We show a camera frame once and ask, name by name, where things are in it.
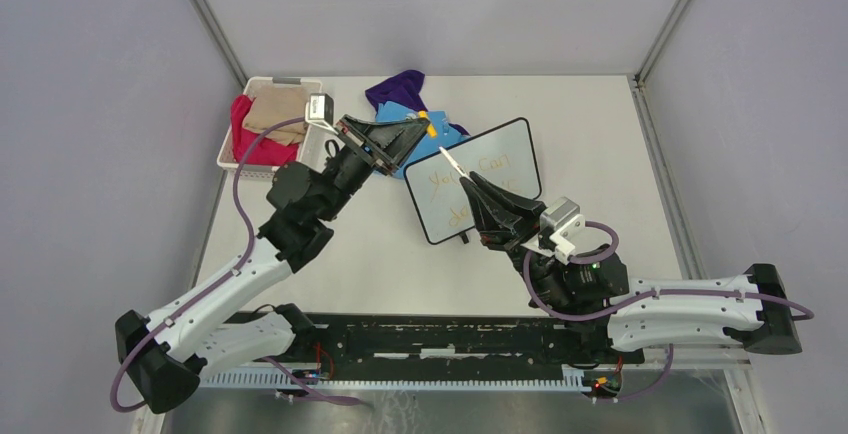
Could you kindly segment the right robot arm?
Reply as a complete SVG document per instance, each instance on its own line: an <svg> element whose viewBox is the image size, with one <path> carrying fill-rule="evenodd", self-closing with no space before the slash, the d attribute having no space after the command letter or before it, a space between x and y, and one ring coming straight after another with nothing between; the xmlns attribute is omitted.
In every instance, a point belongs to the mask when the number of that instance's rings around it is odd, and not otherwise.
<svg viewBox="0 0 848 434"><path fill-rule="evenodd" d="M476 172L459 182L482 245L508 256L530 307L578 333L578 350L591 362L660 345L802 351L796 325L814 315L789 300L772 264L718 279L634 277L617 253L618 234L587 220L571 199L545 204Z"/></svg>

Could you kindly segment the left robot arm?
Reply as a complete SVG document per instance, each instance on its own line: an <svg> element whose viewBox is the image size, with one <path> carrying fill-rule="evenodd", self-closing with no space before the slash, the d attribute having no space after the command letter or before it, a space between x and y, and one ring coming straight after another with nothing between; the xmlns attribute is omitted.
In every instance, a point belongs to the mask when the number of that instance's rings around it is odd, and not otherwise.
<svg viewBox="0 0 848 434"><path fill-rule="evenodd" d="M248 224L245 251L216 274L172 302L142 315L134 310L115 323L121 365L110 389L114 410L147 407L166 413L184 403L200 382L243 363L283 354L306 359L313 333L284 315L223 324L248 301L314 260L333 236L334 220L373 172L391 174L428 131L424 118L373 123L345 115L334 130L343 145L320 171L300 162L280 167L267 200L271 217ZM123 378L142 397L136 406L118 400Z"/></svg>

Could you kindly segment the white marker pen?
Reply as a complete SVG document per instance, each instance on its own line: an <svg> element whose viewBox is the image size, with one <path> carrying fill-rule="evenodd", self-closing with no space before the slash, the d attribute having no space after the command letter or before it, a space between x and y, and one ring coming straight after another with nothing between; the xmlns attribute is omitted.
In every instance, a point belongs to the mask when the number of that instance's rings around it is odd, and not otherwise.
<svg viewBox="0 0 848 434"><path fill-rule="evenodd" d="M445 157L448 164L458 173L460 177L467 178L468 174L451 153L444 147L439 148L440 153Z"/></svg>

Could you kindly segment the black framed whiteboard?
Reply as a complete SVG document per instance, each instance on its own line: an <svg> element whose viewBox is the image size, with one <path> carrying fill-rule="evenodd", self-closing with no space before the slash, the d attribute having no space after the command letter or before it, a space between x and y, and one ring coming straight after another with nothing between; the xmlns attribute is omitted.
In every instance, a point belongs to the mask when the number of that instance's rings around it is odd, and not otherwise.
<svg viewBox="0 0 848 434"><path fill-rule="evenodd" d="M447 149L469 174L477 172L490 182L523 197L542 194L530 123L515 118L472 136ZM460 176L436 151L404 169L404 181L431 245L440 244L474 227Z"/></svg>

